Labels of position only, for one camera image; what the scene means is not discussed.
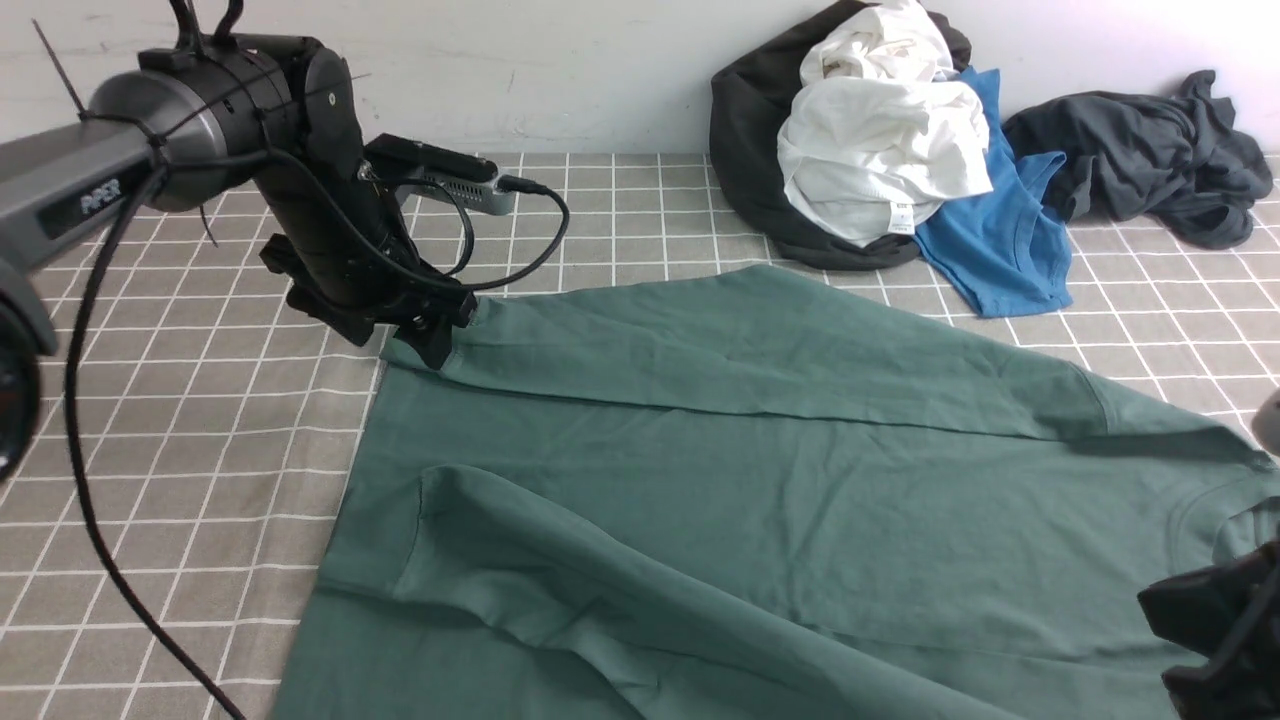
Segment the white wall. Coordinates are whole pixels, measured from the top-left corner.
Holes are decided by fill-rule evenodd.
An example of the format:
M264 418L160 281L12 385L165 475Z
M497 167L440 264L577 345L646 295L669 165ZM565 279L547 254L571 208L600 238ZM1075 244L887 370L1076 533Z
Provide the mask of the white wall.
M1240 127L1280 150L1277 0L929 0L1005 76L1002 110L1083 90L1167 90L1220 70ZM700 151L710 76L826 0L248 0L239 28L343 53L366 136L468 150ZM200 0L206 29L219 0ZM172 44L164 0L0 4L0 138L72 119L27 19L83 95Z

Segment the grid pattern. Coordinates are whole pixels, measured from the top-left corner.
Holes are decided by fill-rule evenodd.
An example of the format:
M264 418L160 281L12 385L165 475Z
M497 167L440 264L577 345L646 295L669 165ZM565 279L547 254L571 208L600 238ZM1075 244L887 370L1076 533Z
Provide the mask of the grid pattern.
M756 263L1079 364L1247 433L1280 374L1280 192L1243 247L1207 252L1148 220L1071 228L1075 304L973 318L924 263L823 273L778 261L726 205L701 155L507 155L575 211L563 247L504 296L682 279ZM278 231L261 197L129 229L82 373L90 474L108 542L143 602L264 717L329 537L378 377L383 334L356 348L283 302L256 254ZM410 199L424 256L452 265L452 210ZM465 281L532 259L558 224L545 199L474 219ZM63 347L92 263L79 247L36 283ZM45 368L46 395L61 364ZM0 489L0 717L220 717L156 647L97 569L74 503L60 401L17 479Z

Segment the black cable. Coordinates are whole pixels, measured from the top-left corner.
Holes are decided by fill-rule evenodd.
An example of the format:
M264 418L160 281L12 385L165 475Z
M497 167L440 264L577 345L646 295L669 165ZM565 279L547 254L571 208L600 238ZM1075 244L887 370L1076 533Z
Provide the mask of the black cable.
M236 27L236 20L244 13L244 0L230 0L227 3L227 13L223 19L218 22L218 28L214 29L214 42L225 42L232 36L232 28Z
M205 214L205 204L200 204L200 222L205 225L205 234L209 236L209 242L218 247L218 238L214 237L214 229L209 227L209 215Z
M534 181L529 181L529 179L525 179L525 178L504 177L500 181L498 181L499 187L502 187L503 190L511 190L511 191L522 192L522 193L526 193L526 195L545 195L547 197L550 197L553 201L556 201L556 205L559 206L561 214L563 215L563 218L561 220L559 229L556 231L556 237L552 238L552 241L543 250L541 255L539 255L538 258L535 258L532 263L525 265L520 270L516 270L515 273L512 273L512 274L509 274L509 275L507 275L504 278L498 278L495 281L488 281L488 282L481 282L481 283L445 283L445 282L438 281L438 279L435 279L433 277L417 273L413 269L406 268L406 266L401 265L399 263L397 263L396 260L392 260L390 258L383 255L378 250L378 247L374 246L374 243L370 242L369 238L366 238L364 236L364 233L361 233L351 223L351 218L348 218L347 214L342 211L342 208L339 208L338 204L334 202L333 197L330 197L329 193L325 192L324 186L320 184L319 178L315 177L315 174L311 172L311 168L307 168L306 163L303 163L302 160L298 160L297 158L294 158L293 155L289 155L288 152L280 152L280 151L274 150L274 149L273 150L268 150L266 152L276 163L282 163L282 164L285 164L285 165L293 165L294 168L297 168L298 170L301 170L302 177L307 181L307 183L310 183L312 186L312 188L316 191L316 193L317 193L319 197L324 197L325 199L325 202L328 202L330 210L333 210L333 213L337 214L337 217L340 219L342 224L346 225L346 229L349 231L353 236L356 236L356 238L360 241L360 243L364 245L365 249L369 250L369 252L374 258L376 258L380 264L385 265L389 270L392 270L393 273L401 275L402 278L404 278L404 279L407 279L407 281L410 281L410 282L412 282L415 284L424 286L424 287L430 287L430 288L435 288L435 290L447 290L447 291L463 290L463 291L467 291L467 292L477 292L477 291L483 291L483 290L494 290L497 287L502 287L504 284L511 284L513 282L521 281L521 279L529 277L534 270L536 270L538 268L540 268L543 265L543 263L545 263L552 255L556 254L556 249L559 247L561 242L564 240L564 233L568 232L568 219L570 219L568 205L564 204L564 199L561 197L559 193L557 193L554 190L552 190L552 188L549 188L547 186L539 184L539 183L536 183Z
M236 168L257 161L271 161L276 164L293 165L296 169L298 169L302 173L302 178L308 184L311 184L316 197L324 199L324 201L329 205L329 209L344 225L344 229L347 229L352 236L356 237L356 240L361 245L365 246L370 256L376 259L378 263L387 266L387 269L389 269L390 272L421 287L445 290L451 292L456 292L460 290L467 292L479 292L484 290L494 290L504 284L518 282L524 278L527 278L530 274L532 274L534 270L536 270L544 263L547 263L547 260L556 254L556 249L561 246L561 242L564 241L564 233L568 232L568 222L570 222L568 205L564 204L564 199L561 197L558 192L544 184L536 183L531 179L517 178L512 176L503 177L502 179L498 181L498 187L500 190L506 190L509 192L521 192L525 195L543 195L550 197L552 201L556 202L562 215L559 228L556 231L556 236L550 240L550 242L547 243L547 247L543 249L543 252L538 258L535 258L530 264L525 265L524 268L516 270L515 273L507 277L480 283L447 283L435 279L430 275L424 275L412 268L406 268L404 265L401 265L399 263L392 260L387 255L383 255L383 252L372 242L370 242L369 238L365 237L365 234L356 228L356 225L352 224L351 218L347 217L347 214L342 210L342 208L338 206L338 204L333 200L329 192L325 191L324 186L320 183L320 179L316 178L315 173L311 172L311 168L308 168L306 163L294 158L293 155L289 155L288 152L282 152L279 150L275 150L274 147L270 147L266 150L256 150L253 152L246 152L244 155L236 155L220 160L207 160L201 163L173 163L170 164L170 168L182 172L207 170L214 168Z
M102 538L102 530L97 525L97 514L93 511L93 500L88 489L88 478L84 469L84 450L81 446L81 433L79 433L79 410L76 402L77 387L79 380L79 364L84 354L84 338L88 334L90 319L93 314L93 305L97 301L97 295L102 288L102 281L106 278L108 265L111 264L111 258L115 255L116 247L120 245L120 240L124 237L124 231L129 227L129 222L133 215L138 211L142 204L151 196L151 192L159 187L159 184L169 174L169 168L160 163L151 170L151 174L142 182L138 188L128 196L124 201L124 206L120 209L120 214L116 217L115 222L111 224L110 232L108 232L106 238L102 241L101 249L97 251L97 258L93 260L93 269L90 270L88 282L84 284L84 295L81 299L79 309L76 311L76 324L72 329L72 340L67 347L67 366L63 375L63 396L64 396L64 411L67 419L67 450L70 454L72 461L72 474L76 480L76 495L79 497L81 514L84 516L84 529L88 532L90 543L93 546L93 552L97 555L99 561L106 570L108 577L115 584L116 589L120 591L120 596L124 597L124 602L128 603L133 614L142 620L142 624L151 630L156 641L169 651L170 655L187 669L191 675L200 682L201 685L209 691L209 694L218 701L218 705L227 711L234 720L244 720L244 714L241 712L236 703L232 702L227 693L210 678L201 667L196 664L178 646L178 643L160 626L160 623L147 611L142 601L138 600L137 593L129 587L128 580L120 573L119 566L116 566L115 560L111 559L111 551L106 547L106 541Z
M195 42L191 46L191 51L197 58L206 58L206 55L205 55L205 33L202 33L200 31L200 15L196 13L196 3L195 3L195 0L187 0L187 12L191 13L191 31L192 31L192 37L195 37Z
M31 24L36 26L36 35L40 36L40 44L45 46L45 53L49 55L50 61L54 63L54 70L58 72L58 79L63 81L67 95L70 95L72 102L76 105L76 117L83 120L84 104L81 102L79 94L76 92L76 86L72 85L72 78L67 76L61 60L58 59L58 53L54 53L54 46L49 44L49 38L45 37L45 31L40 29L40 23L36 22L36 18L31 18Z
M184 0L169 0L173 8L173 17L178 20L178 49L193 50L200 45L200 35L195 27L195 17L191 6Z
M411 178L399 178L389 181L379 179L378 184L389 188L401 186L434 187L440 192L443 192L444 196L449 199L449 202L453 204L453 209L458 211L458 219L462 220L462 255L458 258L458 264L444 274L448 277L453 277L461 273L467 266L467 264L471 263L471 255L476 250L476 231L471 225L471 215L467 214L467 209L462 206L462 202L458 201L457 196L449 192L449 188L444 187L443 184L433 179L411 179ZM415 251L417 250L417 245L413 243L413 238L410 238L410 245L413 245Z

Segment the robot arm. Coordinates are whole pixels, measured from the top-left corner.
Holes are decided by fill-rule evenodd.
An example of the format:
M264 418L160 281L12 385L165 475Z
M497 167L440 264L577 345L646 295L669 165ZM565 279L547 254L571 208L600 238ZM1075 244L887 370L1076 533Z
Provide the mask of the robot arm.
M486 160L393 136L365 146L347 63L320 41L232 33L238 3L206 37L184 3L172 5L177 47L141 53L79 122L0 145L0 479L33 434L36 356L56 350L27 275L119 219L156 169L164 177L143 200L170 213L253 181L284 231L261 258L292 278L288 304L355 345L394 325L430 366L470 322L474 292L526 275L567 227L558 195ZM516 192L552 197L564 220L534 264L467 286L419 258L401 214L408 186L453 202L468 229L463 208L503 214Z

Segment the green t-shirt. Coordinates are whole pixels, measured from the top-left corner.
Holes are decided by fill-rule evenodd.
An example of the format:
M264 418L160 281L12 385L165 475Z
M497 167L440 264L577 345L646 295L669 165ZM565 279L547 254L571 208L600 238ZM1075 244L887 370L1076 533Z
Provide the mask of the green t-shirt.
M785 270L392 341L275 717L1167 719L1135 594L1271 460Z

